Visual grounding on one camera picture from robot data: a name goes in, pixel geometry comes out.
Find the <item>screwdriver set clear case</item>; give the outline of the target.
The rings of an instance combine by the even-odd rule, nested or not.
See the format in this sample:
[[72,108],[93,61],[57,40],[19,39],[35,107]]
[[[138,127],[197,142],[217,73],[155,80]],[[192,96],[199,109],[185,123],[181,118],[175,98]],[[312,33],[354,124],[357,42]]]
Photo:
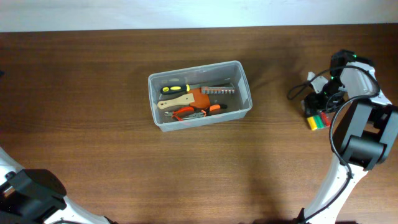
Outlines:
[[322,110],[313,109],[305,101],[301,101],[304,117],[312,131],[329,128],[331,125],[331,120],[328,115]]

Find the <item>orange-black needle-nose pliers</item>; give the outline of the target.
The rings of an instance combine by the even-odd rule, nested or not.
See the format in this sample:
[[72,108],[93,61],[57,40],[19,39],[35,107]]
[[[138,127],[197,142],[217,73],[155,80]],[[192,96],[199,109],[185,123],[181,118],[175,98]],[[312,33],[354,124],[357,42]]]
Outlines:
[[211,112],[214,112],[216,110],[223,110],[223,109],[227,109],[227,108],[228,108],[228,106],[225,104],[211,105],[209,108],[206,108],[206,109],[193,108],[192,114],[185,116],[183,118],[180,118],[179,121],[195,119],[195,118],[203,118],[203,117],[210,115]]

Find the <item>orange bit holder strip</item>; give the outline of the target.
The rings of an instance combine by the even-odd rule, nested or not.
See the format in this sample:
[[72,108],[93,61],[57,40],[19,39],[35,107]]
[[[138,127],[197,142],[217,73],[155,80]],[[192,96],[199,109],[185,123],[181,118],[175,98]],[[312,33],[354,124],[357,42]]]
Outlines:
[[202,86],[200,91],[204,95],[235,94],[236,89],[229,86]]

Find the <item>orange scraper wooden handle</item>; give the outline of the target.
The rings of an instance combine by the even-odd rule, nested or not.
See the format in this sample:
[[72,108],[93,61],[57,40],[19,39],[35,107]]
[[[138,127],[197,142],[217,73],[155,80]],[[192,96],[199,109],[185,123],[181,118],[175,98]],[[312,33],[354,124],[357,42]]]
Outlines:
[[159,101],[157,104],[157,107],[161,110],[173,106],[191,106],[194,108],[205,109],[210,107],[211,103],[208,95],[202,94],[200,89],[193,89],[178,98]]

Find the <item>clear plastic container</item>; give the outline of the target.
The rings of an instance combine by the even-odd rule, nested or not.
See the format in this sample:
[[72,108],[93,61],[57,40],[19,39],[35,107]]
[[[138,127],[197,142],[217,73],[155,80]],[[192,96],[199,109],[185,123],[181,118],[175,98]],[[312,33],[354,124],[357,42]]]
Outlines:
[[238,61],[154,73],[148,85],[154,123],[163,132],[240,119],[252,109]]

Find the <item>small red cutting pliers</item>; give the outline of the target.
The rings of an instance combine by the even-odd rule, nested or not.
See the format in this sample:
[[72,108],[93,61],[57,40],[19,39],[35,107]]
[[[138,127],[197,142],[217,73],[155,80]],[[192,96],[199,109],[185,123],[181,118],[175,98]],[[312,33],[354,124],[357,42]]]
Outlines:
[[191,106],[186,106],[183,108],[180,108],[179,110],[176,111],[166,111],[164,113],[165,116],[167,117],[171,117],[172,119],[176,120],[176,121],[181,121],[182,118],[180,117],[180,115],[187,115],[189,113],[193,113],[195,111],[195,109]]

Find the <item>metal file yellow-black handle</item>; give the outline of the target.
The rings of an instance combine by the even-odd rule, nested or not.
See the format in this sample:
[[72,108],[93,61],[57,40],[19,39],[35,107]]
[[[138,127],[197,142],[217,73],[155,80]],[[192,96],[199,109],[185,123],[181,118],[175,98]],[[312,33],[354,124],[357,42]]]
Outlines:
[[192,89],[196,89],[201,87],[202,84],[195,84],[195,85],[176,85],[176,86],[165,86],[163,87],[160,92],[163,95],[173,95],[177,93],[188,93]]

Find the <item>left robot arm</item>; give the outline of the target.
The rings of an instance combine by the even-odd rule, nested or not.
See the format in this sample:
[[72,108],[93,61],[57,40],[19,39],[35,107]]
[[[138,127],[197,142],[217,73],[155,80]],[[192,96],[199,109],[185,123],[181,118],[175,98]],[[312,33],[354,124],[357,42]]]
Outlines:
[[112,224],[67,197],[47,169],[26,169],[1,149],[1,223]]

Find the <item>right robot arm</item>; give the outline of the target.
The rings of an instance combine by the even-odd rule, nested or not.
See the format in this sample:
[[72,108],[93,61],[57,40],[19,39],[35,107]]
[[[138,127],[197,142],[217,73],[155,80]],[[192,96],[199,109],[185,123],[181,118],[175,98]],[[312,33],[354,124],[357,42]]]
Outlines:
[[383,94],[372,60],[342,49],[327,69],[310,72],[300,91],[312,88],[301,102],[311,130],[327,128],[331,165],[320,190],[302,208],[295,223],[335,223],[358,184],[388,157],[397,137],[397,107]]

